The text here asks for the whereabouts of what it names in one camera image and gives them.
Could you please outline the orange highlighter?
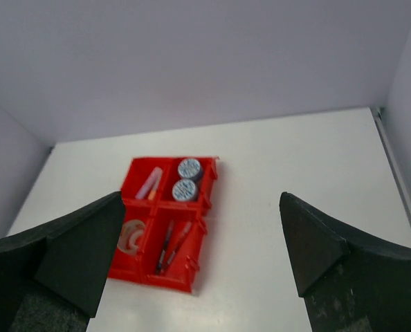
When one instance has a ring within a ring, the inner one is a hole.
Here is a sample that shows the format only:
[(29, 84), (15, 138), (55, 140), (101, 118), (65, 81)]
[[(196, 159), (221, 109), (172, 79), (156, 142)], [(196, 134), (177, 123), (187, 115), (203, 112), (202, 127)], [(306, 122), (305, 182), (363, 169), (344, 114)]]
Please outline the orange highlighter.
[(163, 170), (160, 167), (155, 167), (135, 195), (135, 199), (148, 199), (153, 201), (156, 197), (156, 192), (162, 179), (162, 175)]

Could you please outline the red pen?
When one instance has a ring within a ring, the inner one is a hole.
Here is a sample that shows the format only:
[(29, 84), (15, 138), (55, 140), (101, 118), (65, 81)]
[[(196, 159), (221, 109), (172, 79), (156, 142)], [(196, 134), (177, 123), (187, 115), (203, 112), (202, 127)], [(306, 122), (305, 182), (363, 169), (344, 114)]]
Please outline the red pen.
[(187, 224), (185, 225), (181, 235), (179, 236), (179, 238), (176, 242), (176, 245), (175, 245), (173, 251), (171, 251), (171, 253), (170, 253), (170, 255), (169, 255), (169, 257), (168, 257), (168, 259), (167, 259), (167, 261), (164, 265), (164, 268), (163, 268), (164, 271), (166, 271), (170, 267), (170, 264), (173, 262), (177, 252), (181, 249), (181, 246), (183, 245), (183, 243), (184, 243), (191, 227), (192, 227), (192, 222), (191, 221), (187, 222)]

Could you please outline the blue pen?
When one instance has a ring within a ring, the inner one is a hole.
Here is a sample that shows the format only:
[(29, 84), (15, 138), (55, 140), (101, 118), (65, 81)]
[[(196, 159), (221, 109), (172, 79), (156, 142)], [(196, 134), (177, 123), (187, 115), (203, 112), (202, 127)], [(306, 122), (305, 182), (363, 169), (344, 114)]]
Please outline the blue pen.
[(169, 242), (170, 242), (170, 238), (172, 236), (173, 229), (174, 229), (174, 220), (171, 220), (170, 224), (167, 228), (167, 232), (166, 232), (165, 239), (164, 239), (164, 242), (163, 242), (163, 247), (161, 249), (160, 257), (159, 257), (158, 263), (156, 265), (156, 274), (157, 275), (159, 275), (162, 271), (165, 254), (166, 254), (167, 248), (169, 246)]

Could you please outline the blue white tape roll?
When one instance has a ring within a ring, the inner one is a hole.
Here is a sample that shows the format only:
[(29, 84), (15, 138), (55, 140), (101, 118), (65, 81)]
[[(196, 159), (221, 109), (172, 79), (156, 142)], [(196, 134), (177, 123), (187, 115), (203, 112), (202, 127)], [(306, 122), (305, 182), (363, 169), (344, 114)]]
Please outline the blue white tape roll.
[(177, 167), (177, 173), (182, 179), (197, 183), (203, 177), (203, 168), (196, 158), (184, 158)]

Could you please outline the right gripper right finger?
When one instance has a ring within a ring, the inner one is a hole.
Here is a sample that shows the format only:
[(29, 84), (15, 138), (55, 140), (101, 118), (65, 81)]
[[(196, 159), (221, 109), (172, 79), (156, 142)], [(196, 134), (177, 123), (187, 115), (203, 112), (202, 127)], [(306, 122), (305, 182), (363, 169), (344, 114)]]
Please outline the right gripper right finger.
[(282, 229), (313, 331), (411, 331), (411, 248), (283, 192)]

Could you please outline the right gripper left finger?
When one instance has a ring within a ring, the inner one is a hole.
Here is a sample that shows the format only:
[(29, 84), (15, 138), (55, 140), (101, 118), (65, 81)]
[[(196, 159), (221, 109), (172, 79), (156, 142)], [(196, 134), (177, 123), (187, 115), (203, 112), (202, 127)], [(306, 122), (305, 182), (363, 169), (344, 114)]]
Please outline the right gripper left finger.
[(125, 205), (113, 192), (0, 239), (0, 331), (85, 331), (116, 250)]

